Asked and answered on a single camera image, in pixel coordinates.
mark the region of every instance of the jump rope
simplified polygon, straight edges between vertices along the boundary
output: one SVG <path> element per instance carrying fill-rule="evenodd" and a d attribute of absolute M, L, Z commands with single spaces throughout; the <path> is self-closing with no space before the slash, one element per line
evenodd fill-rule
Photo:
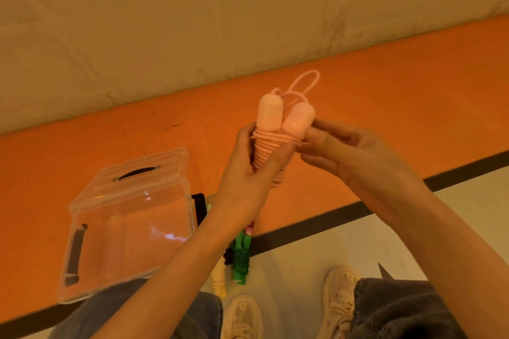
<path fill-rule="evenodd" d="M 294 91 L 295 86 L 308 75 L 314 74 L 313 81 L 302 92 Z M 320 79 L 320 72 L 309 70 L 299 75 L 288 90 L 282 92 L 278 87 L 269 94 L 265 94 L 258 104 L 257 127 L 251 138 L 254 141 L 254 158 L 252 169 L 254 172 L 262 169 L 269 160 L 272 153 L 281 145 L 291 142 L 296 145 L 302 143 L 304 132 L 315 120 L 315 109 L 306 98 L 306 94 L 317 84 Z M 296 98 L 289 104 L 286 101 L 291 96 Z M 276 188 L 284 180 L 284 170 L 277 174 L 272 187 Z M 214 194 L 207 197 L 207 210 L 212 206 Z M 251 234 L 253 222 L 240 232 L 230 244 L 231 255 L 225 253 L 212 270 L 212 285 L 214 293 L 221 299 L 227 296 L 226 293 L 226 264 L 232 263 L 232 278 L 239 285 L 244 285 L 249 269 L 249 246 L 251 245 Z"/>

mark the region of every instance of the sneaker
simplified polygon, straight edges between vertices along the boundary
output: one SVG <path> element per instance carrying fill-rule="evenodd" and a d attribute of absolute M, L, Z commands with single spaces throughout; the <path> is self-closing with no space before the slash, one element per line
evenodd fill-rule
<path fill-rule="evenodd" d="M 323 284 L 323 319 L 317 339 L 340 338 L 350 330 L 353 291 L 360 276 L 348 265 L 333 268 Z"/>
<path fill-rule="evenodd" d="M 232 300 L 223 318 L 221 339 L 263 339 L 262 313 L 254 298 L 241 295 Z"/>

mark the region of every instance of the white floor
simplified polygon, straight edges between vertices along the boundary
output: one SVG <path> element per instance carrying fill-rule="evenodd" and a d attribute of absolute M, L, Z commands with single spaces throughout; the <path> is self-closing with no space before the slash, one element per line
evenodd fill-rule
<path fill-rule="evenodd" d="M 509 262 L 509 167 L 437 192 Z M 254 296 L 267 339 L 315 337 L 321 321 L 321 287 L 334 265 L 349 263 L 364 277 L 381 277 L 380 263 L 393 278 L 425 279 L 398 236 L 375 215 L 310 236 L 251 258 L 247 285 L 229 282 L 230 300 Z M 203 287 L 211 292 L 210 279 Z M 31 339 L 45 339 L 42 331 Z"/>

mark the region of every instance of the orange mat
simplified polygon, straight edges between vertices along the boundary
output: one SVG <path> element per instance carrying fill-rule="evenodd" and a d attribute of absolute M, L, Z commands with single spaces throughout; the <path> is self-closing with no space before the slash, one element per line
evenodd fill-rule
<path fill-rule="evenodd" d="M 0 136 L 0 321 L 55 304 L 67 205 L 100 169 L 179 146 L 193 193 L 216 192 L 258 100 L 317 68 L 317 116 L 371 127 L 423 177 L 509 149 L 509 16 Z M 357 199 L 295 158 L 255 233 Z"/>

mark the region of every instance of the denim pant leg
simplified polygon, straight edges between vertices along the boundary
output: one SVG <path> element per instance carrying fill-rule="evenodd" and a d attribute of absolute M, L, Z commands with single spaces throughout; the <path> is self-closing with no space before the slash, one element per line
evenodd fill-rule
<path fill-rule="evenodd" d="M 467 339 L 429 282 L 361 279 L 347 339 Z"/>
<path fill-rule="evenodd" d="M 99 291 L 58 324 L 49 339 L 89 339 L 146 281 L 136 279 Z M 218 297 L 200 292 L 171 339 L 219 339 L 222 313 Z"/>

